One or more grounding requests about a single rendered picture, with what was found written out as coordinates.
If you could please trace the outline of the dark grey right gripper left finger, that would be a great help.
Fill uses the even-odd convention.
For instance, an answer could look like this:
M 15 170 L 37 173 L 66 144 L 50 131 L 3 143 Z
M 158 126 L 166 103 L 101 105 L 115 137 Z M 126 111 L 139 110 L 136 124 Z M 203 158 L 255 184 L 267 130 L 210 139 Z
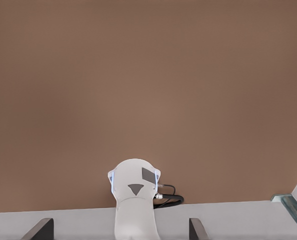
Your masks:
M 41 219 L 20 240 L 54 240 L 54 219 Z

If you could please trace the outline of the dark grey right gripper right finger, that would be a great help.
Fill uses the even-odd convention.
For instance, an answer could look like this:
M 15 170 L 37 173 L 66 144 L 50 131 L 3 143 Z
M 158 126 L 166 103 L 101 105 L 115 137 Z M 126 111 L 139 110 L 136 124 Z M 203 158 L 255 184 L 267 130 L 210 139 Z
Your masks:
M 199 218 L 189 218 L 189 240 L 209 240 L 209 236 Z

